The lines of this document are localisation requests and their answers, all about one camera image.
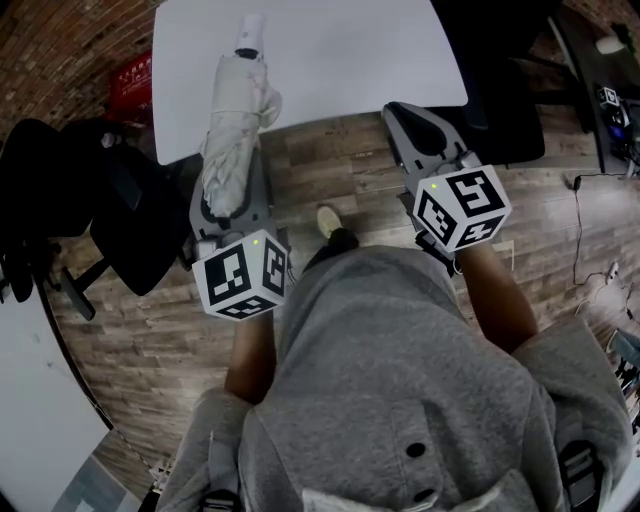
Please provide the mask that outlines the person's beige shoe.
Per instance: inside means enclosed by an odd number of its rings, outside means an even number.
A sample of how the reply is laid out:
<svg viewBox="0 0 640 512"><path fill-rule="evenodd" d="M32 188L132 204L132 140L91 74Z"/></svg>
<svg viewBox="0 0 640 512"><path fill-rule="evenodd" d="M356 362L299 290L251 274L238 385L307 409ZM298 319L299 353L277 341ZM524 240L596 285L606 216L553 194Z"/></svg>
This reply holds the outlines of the person's beige shoe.
<svg viewBox="0 0 640 512"><path fill-rule="evenodd" d="M326 240L343 228L339 213L331 205L319 205L316 212L317 227Z"/></svg>

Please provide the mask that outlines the white umbrella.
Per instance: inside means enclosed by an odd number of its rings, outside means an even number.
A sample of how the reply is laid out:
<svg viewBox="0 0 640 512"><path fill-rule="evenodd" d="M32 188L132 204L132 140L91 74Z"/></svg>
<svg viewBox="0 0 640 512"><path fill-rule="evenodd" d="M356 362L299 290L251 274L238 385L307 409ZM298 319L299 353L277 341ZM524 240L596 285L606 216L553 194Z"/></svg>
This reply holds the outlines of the white umbrella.
<svg viewBox="0 0 640 512"><path fill-rule="evenodd" d="M203 199L216 218L228 218L244 203L260 129L275 123L281 93L268 80L262 14L242 18L235 51L220 57L214 78L210 126L203 142Z"/></svg>

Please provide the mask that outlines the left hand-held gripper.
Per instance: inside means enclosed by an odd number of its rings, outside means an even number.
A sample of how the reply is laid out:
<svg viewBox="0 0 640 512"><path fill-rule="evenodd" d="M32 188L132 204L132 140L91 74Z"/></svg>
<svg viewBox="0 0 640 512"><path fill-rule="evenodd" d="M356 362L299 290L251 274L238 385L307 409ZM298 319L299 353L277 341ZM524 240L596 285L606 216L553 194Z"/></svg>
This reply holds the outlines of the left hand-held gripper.
<svg viewBox="0 0 640 512"><path fill-rule="evenodd" d="M272 208L269 174L257 148L244 202L227 229L204 200L202 174L196 178L189 208L196 237L192 271L205 313L242 321L284 304L289 249L281 244Z"/></svg>

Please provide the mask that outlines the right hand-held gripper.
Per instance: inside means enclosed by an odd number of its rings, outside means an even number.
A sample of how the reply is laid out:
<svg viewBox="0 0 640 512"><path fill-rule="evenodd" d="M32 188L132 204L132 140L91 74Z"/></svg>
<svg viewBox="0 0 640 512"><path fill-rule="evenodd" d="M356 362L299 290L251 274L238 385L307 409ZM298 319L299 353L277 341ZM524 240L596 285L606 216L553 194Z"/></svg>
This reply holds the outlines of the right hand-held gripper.
<svg viewBox="0 0 640 512"><path fill-rule="evenodd" d="M456 253L492 240L512 213L497 172L466 149L448 121L426 108L394 102L383 108L382 119L396 163L406 173L403 204L416 244L448 273L459 274Z"/></svg>

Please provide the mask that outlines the black electronic device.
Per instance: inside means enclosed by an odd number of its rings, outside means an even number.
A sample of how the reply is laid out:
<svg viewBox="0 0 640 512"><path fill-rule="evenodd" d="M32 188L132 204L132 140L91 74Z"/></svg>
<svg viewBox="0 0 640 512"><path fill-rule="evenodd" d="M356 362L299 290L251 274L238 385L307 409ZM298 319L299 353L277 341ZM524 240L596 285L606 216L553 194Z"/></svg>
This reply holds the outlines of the black electronic device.
<svg viewBox="0 0 640 512"><path fill-rule="evenodd" d="M640 178L640 100L619 99L605 110L610 154L626 164L627 178Z"/></svg>

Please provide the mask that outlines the white vase with green plant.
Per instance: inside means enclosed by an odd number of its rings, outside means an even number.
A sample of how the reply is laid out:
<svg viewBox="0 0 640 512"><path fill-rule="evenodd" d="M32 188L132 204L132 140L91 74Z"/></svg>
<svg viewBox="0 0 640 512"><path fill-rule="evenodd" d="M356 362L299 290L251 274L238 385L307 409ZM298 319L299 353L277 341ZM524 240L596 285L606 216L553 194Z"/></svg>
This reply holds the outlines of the white vase with green plant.
<svg viewBox="0 0 640 512"><path fill-rule="evenodd" d="M636 50L629 28L623 23L612 23L611 29L613 35L602 37L596 41L597 50L602 55L608 55L626 49L634 55Z"/></svg>

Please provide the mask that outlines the white desk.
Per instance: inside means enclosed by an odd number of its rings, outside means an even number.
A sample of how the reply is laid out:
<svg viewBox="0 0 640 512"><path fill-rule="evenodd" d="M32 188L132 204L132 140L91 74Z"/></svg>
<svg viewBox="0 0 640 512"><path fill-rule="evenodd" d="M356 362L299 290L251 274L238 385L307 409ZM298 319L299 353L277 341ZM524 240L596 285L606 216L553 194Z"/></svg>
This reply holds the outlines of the white desk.
<svg viewBox="0 0 640 512"><path fill-rule="evenodd" d="M0 493L50 512L109 428L71 372L37 292L0 303Z"/></svg>

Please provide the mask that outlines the person's right forearm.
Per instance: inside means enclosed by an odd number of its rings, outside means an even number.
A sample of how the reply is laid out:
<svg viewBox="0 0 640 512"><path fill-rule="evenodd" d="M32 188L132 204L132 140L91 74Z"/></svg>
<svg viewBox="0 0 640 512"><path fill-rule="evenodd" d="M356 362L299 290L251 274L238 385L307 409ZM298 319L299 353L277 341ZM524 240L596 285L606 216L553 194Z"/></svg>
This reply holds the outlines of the person's right forearm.
<svg viewBox="0 0 640 512"><path fill-rule="evenodd" d="M530 303L489 243L458 251L456 261L487 340L513 353L539 333Z"/></svg>

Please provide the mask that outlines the black mesh office chair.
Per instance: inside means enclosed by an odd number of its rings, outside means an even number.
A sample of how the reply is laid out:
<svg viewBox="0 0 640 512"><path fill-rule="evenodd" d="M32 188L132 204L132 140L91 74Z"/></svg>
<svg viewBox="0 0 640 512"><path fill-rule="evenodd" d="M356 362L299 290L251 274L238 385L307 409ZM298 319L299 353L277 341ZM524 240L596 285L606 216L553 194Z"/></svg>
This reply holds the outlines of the black mesh office chair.
<svg viewBox="0 0 640 512"><path fill-rule="evenodd" d="M525 74L511 58L506 0L433 0L467 93L461 107L433 113L457 130L485 164L536 160L545 153Z"/></svg>
<svg viewBox="0 0 640 512"><path fill-rule="evenodd" d="M183 257L190 231L175 178L129 144L121 124L94 118L57 130L23 119L0 141L0 303L5 289L24 302L47 282L92 320L85 291L107 269L144 296ZM84 233L100 259L53 281L59 239Z"/></svg>

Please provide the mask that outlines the person's grey hoodie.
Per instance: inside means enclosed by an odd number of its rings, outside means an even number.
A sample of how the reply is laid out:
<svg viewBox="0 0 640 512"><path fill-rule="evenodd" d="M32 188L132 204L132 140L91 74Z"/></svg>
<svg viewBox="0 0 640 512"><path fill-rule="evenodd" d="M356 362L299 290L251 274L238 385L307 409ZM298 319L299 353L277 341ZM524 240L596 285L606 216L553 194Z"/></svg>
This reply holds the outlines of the person's grey hoodie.
<svg viewBox="0 0 640 512"><path fill-rule="evenodd" d="M226 489L242 512L570 512L558 459L580 440L603 465L601 506L631 422L581 319L506 353L434 258L355 249L301 276L261 403L201 396L158 511Z"/></svg>

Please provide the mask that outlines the dark desk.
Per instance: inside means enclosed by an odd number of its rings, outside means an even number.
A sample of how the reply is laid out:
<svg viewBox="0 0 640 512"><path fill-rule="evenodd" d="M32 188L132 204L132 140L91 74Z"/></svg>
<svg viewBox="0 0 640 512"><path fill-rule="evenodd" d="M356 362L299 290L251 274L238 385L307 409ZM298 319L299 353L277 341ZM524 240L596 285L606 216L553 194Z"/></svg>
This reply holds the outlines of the dark desk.
<svg viewBox="0 0 640 512"><path fill-rule="evenodd" d="M567 65L587 96L601 172L631 176L640 167L615 147L598 92L603 88L613 90L621 104L630 108L630 127L640 129L640 64L626 48L611 54L600 53L596 41L604 33L569 7L559 6L548 21Z"/></svg>

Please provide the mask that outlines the red box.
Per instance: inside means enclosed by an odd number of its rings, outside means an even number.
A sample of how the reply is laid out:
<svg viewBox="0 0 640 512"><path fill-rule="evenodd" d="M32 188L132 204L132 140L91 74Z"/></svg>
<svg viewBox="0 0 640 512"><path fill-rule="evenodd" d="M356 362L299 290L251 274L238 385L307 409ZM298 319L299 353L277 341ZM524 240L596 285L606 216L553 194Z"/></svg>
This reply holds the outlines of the red box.
<svg viewBox="0 0 640 512"><path fill-rule="evenodd" d="M152 121L152 52L145 52L110 77L106 116L116 122L145 127Z"/></svg>

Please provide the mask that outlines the person's left forearm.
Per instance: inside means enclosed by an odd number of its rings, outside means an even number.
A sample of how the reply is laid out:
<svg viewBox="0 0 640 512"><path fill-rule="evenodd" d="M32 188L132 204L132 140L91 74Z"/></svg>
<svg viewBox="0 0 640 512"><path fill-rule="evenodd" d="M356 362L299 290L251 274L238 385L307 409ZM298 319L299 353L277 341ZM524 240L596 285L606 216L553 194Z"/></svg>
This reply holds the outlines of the person's left forearm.
<svg viewBox="0 0 640 512"><path fill-rule="evenodd" d="M269 391L275 370L273 313L265 312L237 323L225 390L257 405Z"/></svg>

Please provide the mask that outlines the person's black trouser leg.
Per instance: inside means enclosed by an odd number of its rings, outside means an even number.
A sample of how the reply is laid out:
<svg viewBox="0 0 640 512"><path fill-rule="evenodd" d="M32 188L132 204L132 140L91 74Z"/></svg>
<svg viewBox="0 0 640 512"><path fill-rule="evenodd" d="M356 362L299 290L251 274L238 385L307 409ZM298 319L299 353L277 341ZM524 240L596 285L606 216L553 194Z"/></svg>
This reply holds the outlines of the person's black trouser leg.
<svg viewBox="0 0 640 512"><path fill-rule="evenodd" d="M359 239L349 229L340 227L332 231L326 243L316 252L303 269L302 273L306 273L314 266L337 257L351 250L358 249L360 246Z"/></svg>

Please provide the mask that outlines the white table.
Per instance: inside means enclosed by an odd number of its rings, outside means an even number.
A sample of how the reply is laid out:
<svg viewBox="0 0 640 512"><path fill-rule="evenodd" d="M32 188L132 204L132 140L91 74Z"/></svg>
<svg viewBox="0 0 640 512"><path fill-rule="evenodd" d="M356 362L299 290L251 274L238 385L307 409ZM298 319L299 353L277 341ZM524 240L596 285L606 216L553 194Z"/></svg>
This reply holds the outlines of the white table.
<svg viewBox="0 0 640 512"><path fill-rule="evenodd" d="M155 12L152 106L157 158L199 151L214 75L242 19L266 19L277 128L373 112L392 101L466 104L468 95L431 0L165 0Z"/></svg>

